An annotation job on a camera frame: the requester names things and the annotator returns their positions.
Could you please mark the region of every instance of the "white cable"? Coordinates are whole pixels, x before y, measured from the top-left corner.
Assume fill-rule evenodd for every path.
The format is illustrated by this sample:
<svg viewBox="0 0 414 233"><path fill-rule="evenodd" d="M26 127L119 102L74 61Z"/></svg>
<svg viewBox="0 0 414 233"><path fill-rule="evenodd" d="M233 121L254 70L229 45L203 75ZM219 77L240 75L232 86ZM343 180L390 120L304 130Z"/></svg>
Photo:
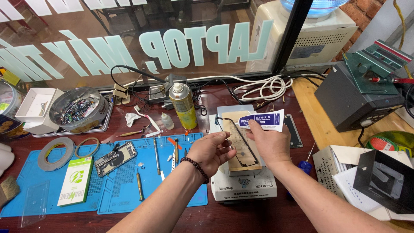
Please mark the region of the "white cable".
<svg viewBox="0 0 414 233"><path fill-rule="evenodd" d="M307 75L312 75L315 76L315 74L302 74L303 76L307 76ZM196 80L206 80L206 79L212 79L212 78L233 78L242 82L246 82L248 84L240 86L236 89L234 89L234 91L237 91L239 89L242 88L246 88L252 85L256 85L256 84L261 84L263 83L262 87L253 89L249 92L246 92L242 95L241 100L244 101L251 101L251 100L265 100L265 101L273 101L276 100L278 98L280 98L281 96L283 96L283 94L286 92L286 89L291 87L293 84L293 78L290 78L288 82L284 82L283 79L280 78L280 76L282 75L276 75L276 76L272 76L270 78L266 78L263 80L257 80L257 81L252 81L252 80L245 80L245 79L241 79L235 76L231 76L231 75L215 75L215 76L207 76L207 77L199 77L199 78L189 78L187 79L187 81L196 81ZM135 82L131 82L126 84L125 86L129 86L131 84L133 84ZM270 89L270 92L272 93L271 95L263 95L263 89ZM110 93L111 91L102 91L100 93ZM259 97L246 97L248 94L251 94L253 92L256 91L260 91L260 96Z"/></svg>

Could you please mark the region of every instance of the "tape roll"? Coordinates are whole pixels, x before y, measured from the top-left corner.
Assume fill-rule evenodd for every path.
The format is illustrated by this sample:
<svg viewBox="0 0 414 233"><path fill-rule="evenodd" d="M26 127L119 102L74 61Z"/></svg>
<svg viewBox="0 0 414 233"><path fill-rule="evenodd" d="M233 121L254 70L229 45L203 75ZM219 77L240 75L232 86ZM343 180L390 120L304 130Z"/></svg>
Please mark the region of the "tape roll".
<svg viewBox="0 0 414 233"><path fill-rule="evenodd" d="M96 141L96 147L95 147L95 149L94 149L94 151L92 151L91 153L89 153L89 154L87 154L87 155L84 155L84 156L79 156L78 155L78 152L79 152L79 148L80 148L80 146L82 146L86 141L89 141L89 140L95 140ZM85 140L83 140L83 142L81 142L77 147L76 147L76 150L75 150L75 156L76 157L78 157L78 158L86 158L86 157L89 157L89 156L92 156L97 150L98 150L98 148L99 148L99 145L100 145L101 143L99 142L99 140L97 139L97 138L87 138L87 139L85 139Z"/></svg>
<svg viewBox="0 0 414 233"><path fill-rule="evenodd" d="M62 158L54 163L49 163L46 161L46 158L49 156L49 153L52 151L52 149L60 145L65 145L66 147L65 154L62 156ZM62 137L52 140L40 151L39 157L37 158L37 165L43 171L51 172L57 170L69 162L69 160L72 158L74 150L75 143L70 138Z"/></svg>

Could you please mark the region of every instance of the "green vise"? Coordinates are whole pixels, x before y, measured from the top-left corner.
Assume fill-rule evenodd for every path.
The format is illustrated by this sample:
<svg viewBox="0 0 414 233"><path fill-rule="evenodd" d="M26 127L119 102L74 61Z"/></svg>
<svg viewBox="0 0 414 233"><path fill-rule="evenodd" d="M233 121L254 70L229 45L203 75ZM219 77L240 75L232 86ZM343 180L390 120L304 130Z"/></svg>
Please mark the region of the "green vise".
<svg viewBox="0 0 414 233"><path fill-rule="evenodd" d="M397 95L392 82L394 71L409 63L413 57L377 40L356 53L344 53L344 61L362 94Z"/></svg>

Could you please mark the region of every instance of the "glass window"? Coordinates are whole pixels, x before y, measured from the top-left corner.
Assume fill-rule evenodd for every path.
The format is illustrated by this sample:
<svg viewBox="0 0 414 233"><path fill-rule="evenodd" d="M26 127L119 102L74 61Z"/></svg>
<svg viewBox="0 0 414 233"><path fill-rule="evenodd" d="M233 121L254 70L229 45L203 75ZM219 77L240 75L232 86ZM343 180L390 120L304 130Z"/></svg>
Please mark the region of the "glass window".
<svg viewBox="0 0 414 233"><path fill-rule="evenodd" d="M187 78L270 74L294 0L264 2L4 0L0 66L19 77L26 89L110 87L114 65L163 79L171 73ZM297 42L301 48L292 64L306 63L312 53L322 51L315 42L308 48L308 40ZM139 76L113 69L122 84Z"/></svg>

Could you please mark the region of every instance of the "blue silicone mat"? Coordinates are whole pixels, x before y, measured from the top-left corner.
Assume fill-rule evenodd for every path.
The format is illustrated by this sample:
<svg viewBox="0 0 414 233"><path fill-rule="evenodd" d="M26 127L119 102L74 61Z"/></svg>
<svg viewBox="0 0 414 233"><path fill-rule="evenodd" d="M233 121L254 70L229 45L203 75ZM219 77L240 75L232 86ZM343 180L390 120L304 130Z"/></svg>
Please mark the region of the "blue silicone mat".
<svg viewBox="0 0 414 233"><path fill-rule="evenodd" d="M79 155L87 155L92 152L95 147L96 145L81 146L79 148ZM94 154L94 159L100 158L109 153L112 148L113 145L110 147L107 144L101 144L98 151ZM65 151L66 148L53 149L48 156L49 162L53 163L59 160ZM29 156L27 157L27 160L24 163L23 168L17 178L17 184L20 186L21 192L2 209L0 217L21 216L23 213L23 207L28 187L44 183L45 181L50 181L46 214L75 213L95 211L98 209L98 202L101 198L102 182L104 179L98 177L94 168L92 168L86 202L64 207L56 206L69 163L55 171L45 172L37 165L37 158L39 156L39 153L40 150L33 150L29 153Z"/></svg>
<svg viewBox="0 0 414 233"><path fill-rule="evenodd" d="M178 138L178 144L183 148L179 150L179 158L184 157L184 149L189 150L192 143L203 137L202 133L190 133L156 137L160 169L164 172L165 177L171 173L172 161L167 162L168 156L173 154L174 145L167 140ZM107 176L102 186L102 198L98 204L98 214L126 213L134 210L141 201L139 201L139 190L137 184L137 169L141 176L142 191L144 198L147 198L162 182L161 176L157 174L154 141L153 138L142 138L130 140L137 150L137 156L118 167ZM144 163L141 167L136 166L138 163ZM203 184L197 190L187 207L207 205L207 185Z"/></svg>

